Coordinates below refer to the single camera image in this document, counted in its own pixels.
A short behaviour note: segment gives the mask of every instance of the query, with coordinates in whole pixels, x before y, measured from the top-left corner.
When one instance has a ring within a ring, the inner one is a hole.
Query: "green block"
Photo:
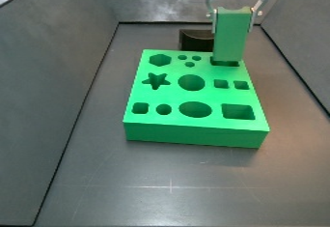
[[[129,140],[259,148],[270,132],[243,61],[145,50],[129,98]]]
[[[214,35],[214,61],[239,61],[250,27],[251,9],[226,10],[218,8],[217,32]]]

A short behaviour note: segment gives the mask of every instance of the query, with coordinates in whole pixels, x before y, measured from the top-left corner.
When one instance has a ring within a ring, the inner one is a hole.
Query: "square hole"
[[[238,61],[214,61],[213,56],[210,57],[210,63],[211,63],[211,66],[230,67],[230,68],[239,67]]]
[[[133,106],[131,112],[134,114],[145,115],[149,113],[150,104],[145,102],[137,102]]]
[[[229,81],[222,80],[222,79],[214,79],[214,87],[215,88],[222,88],[222,89],[229,89]]]
[[[235,88],[238,90],[249,90],[250,89],[246,81],[234,81],[234,84],[235,84]]]
[[[226,119],[255,120],[250,105],[222,104],[222,113]]]

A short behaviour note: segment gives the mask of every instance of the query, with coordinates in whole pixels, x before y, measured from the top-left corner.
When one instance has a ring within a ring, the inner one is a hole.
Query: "shape sorter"
[[[127,140],[259,148],[270,127],[243,61],[145,50],[125,127]]]

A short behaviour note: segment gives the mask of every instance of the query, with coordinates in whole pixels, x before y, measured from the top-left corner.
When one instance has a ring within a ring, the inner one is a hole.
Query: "gray table surface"
[[[38,226],[329,225],[329,117],[262,29],[245,63],[272,133],[259,150],[129,142],[123,115],[142,50],[181,28],[121,25]]]

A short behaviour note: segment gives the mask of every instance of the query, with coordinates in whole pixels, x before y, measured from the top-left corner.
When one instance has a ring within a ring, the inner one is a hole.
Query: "cutout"
[[[179,86],[186,90],[186,91],[199,91],[203,86],[205,86],[205,81],[203,79],[197,76],[197,75],[185,75],[179,78]]]
[[[222,113],[226,119],[255,120],[250,105],[222,104]]]
[[[179,55],[178,58],[179,58],[179,60],[187,60],[187,56],[186,55]]]
[[[211,107],[198,101],[189,101],[179,106],[181,113],[193,118],[203,118],[211,114]]]
[[[235,84],[235,88],[238,90],[249,90],[250,89],[246,81],[234,81],[234,84]]]
[[[142,81],[143,84],[151,84],[153,90],[159,90],[162,85],[170,85],[170,82],[166,80],[167,74],[155,75],[149,73],[150,79]]]
[[[150,64],[158,67],[163,67],[170,64],[170,60],[171,60],[170,56],[165,54],[153,55],[150,57]]]
[[[167,115],[171,112],[171,107],[167,104],[161,104],[157,108],[157,111],[161,115]]]
[[[195,61],[199,61],[199,60],[202,59],[202,57],[201,57],[201,56],[193,56],[193,59],[194,59]]]
[[[229,81],[222,79],[214,79],[214,87],[221,89],[229,89]]]
[[[193,68],[195,66],[195,63],[194,62],[186,62],[185,65],[186,65],[186,67]]]
[[[231,67],[231,68],[239,67],[238,61],[214,61],[213,57],[210,57],[210,63],[211,63],[211,66]]]
[[[137,102],[133,106],[131,112],[134,114],[145,115],[149,113],[150,104],[145,102]]]

